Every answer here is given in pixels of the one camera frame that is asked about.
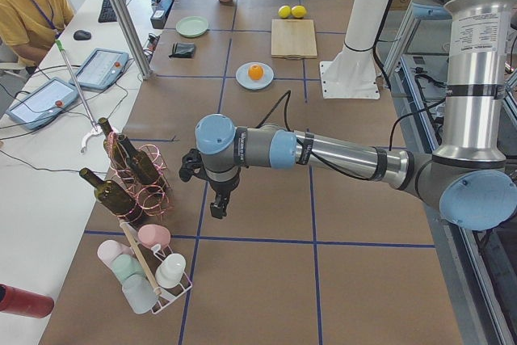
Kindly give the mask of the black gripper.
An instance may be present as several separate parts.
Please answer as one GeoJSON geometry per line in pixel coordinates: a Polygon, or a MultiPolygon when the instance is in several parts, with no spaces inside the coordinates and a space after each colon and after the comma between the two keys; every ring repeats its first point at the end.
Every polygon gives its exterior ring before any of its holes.
{"type": "Polygon", "coordinates": [[[240,175],[235,175],[224,182],[210,179],[209,183],[212,190],[215,192],[215,199],[210,204],[211,216],[214,218],[226,217],[231,192],[238,187],[238,184],[240,183],[240,175]]]}

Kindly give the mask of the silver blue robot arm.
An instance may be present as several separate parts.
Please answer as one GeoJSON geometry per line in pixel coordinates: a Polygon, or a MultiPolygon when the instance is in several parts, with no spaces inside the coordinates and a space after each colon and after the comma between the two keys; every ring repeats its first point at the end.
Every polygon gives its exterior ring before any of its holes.
{"type": "Polygon", "coordinates": [[[506,38],[516,0],[412,0],[420,19],[450,19],[448,80],[441,145],[430,154],[366,147],[276,124],[238,127],[205,116],[195,127],[197,177],[216,194],[210,209],[226,214],[240,171],[248,166],[330,168],[381,181],[419,198],[452,224],[491,229],[516,211],[516,186],[505,173],[498,126],[506,94],[506,38]]]}

